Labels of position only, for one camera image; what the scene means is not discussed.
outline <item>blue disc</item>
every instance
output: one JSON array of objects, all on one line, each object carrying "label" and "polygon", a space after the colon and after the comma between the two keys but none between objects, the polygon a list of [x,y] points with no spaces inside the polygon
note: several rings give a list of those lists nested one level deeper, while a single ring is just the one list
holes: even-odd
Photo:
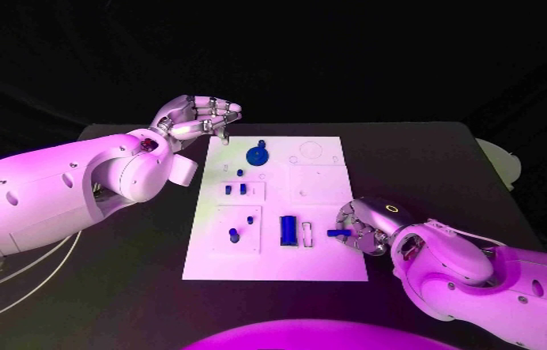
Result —
[{"label": "blue disc", "polygon": [[258,142],[258,146],[246,151],[246,162],[250,166],[261,166],[268,161],[268,151],[263,141]]}]

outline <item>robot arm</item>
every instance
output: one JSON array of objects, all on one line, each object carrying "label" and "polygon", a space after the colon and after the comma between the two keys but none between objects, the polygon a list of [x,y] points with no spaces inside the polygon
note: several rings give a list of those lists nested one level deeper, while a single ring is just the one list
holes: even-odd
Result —
[{"label": "robot arm", "polygon": [[136,129],[0,160],[0,256],[56,242],[144,202],[167,180],[187,186],[196,163],[174,154],[203,134],[227,145],[225,125],[240,107],[213,97],[178,96],[148,129]]},{"label": "robot arm", "polygon": [[392,274],[415,306],[435,319],[471,322],[523,348],[547,348],[547,254],[496,241],[483,249],[458,231],[428,219],[414,224],[402,207],[354,199],[339,211],[356,236],[337,240],[369,255],[390,247]]}]

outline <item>blue object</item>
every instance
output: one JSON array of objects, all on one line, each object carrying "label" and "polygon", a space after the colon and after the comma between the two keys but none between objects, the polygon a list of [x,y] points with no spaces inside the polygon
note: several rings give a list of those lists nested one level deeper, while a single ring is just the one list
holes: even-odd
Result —
[{"label": "blue object", "polygon": [[265,142],[261,139],[258,141],[258,146],[252,147],[246,151],[246,162],[250,166],[261,166],[268,161],[268,151],[265,149]]},{"label": "blue object", "polygon": [[236,234],[236,230],[233,228],[229,230],[229,240],[232,243],[239,241],[239,235]]},{"label": "blue object", "polygon": [[294,216],[281,217],[281,246],[298,246]]},{"label": "blue object", "polygon": [[350,230],[327,230],[328,237],[334,237],[336,235],[350,236]]}]

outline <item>blue handle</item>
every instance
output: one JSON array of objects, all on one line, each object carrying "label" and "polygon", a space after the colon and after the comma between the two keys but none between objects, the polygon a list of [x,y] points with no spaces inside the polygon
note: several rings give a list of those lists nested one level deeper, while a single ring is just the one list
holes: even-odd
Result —
[{"label": "blue handle", "polygon": [[350,230],[327,230],[328,237],[334,237],[336,235],[350,236]]}]

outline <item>robotic hand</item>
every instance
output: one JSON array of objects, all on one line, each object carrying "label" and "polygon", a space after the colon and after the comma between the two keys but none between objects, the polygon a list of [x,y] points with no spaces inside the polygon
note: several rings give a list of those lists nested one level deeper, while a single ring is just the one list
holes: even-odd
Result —
[{"label": "robotic hand", "polygon": [[174,154],[203,134],[227,145],[235,103],[178,96],[148,129],[77,141],[0,160],[0,256],[30,250],[144,202],[167,179],[187,186],[197,164]]},{"label": "robotic hand", "polygon": [[[415,306],[435,319],[460,319],[503,341],[547,349],[547,254],[515,249],[428,219],[415,224],[401,206],[359,198],[339,210],[337,240],[369,255],[390,247],[392,274]],[[494,246],[477,248],[463,237]]]}]

